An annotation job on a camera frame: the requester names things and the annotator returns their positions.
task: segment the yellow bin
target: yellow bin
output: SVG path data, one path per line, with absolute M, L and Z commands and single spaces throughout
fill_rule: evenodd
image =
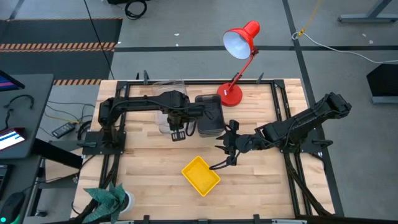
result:
M 203 197 L 221 180 L 200 156 L 196 156 L 181 173 Z

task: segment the white pot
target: white pot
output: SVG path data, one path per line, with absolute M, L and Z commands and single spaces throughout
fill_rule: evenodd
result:
M 127 207 L 120 212 L 120 214 L 130 212 L 136 204 L 136 198 L 132 193 L 126 191 L 126 195 L 129 197 L 129 203 L 127 204 Z

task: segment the monitor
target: monitor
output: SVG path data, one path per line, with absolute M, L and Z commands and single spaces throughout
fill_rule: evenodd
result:
M 25 85 L 0 70 L 0 91 L 20 90 Z

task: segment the red desk lamp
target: red desk lamp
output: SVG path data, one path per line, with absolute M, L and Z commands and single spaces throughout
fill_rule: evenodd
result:
M 242 100 L 242 90 L 236 85 L 236 82 L 242 77 L 242 73 L 259 52 L 253 42 L 259 31 L 260 24 L 257 21 L 250 21 L 243 28 L 233 28 L 224 33 L 224 46 L 232 56 L 238 59 L 250 57 L 232 83 L 224 83 L 218 87 L 217 94 L 221 96 L 221 102 L 224 106 L 236 106 Z

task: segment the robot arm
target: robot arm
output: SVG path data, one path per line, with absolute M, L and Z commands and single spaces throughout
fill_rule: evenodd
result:
M 203 103 L 190 103 L 189 97 L 179 91 L 168 91 L 159 96 L 115 97 L 102 102 L 99 107 L 98 122 L 103 128 L 104 143 L 118 143 L 118 135 L 114 123 L 128 111 L 161 111 L 167 114 L 173 141 L 185 139 L 180 131 L 184 124 L 203 116 Z
M 217 147 L 228 155 L 224 161 L 225 165 L 216 164 L 210 169 L 235 166 L 238 155 L 251 150 L 278 147 L 281 150 L 296 151 L 312 129 L 328 119 L 344 118 L 350 109 L 351 105 L 341 95 L 330 93 L 315 105 L 285 121 L 275 121 L 256 128 L 255 134 L 237 134 L 239 123 L 231 120 L 226 128 L 226 133 L 217 138 L 223 140 L 224 144 L 224 146 Z

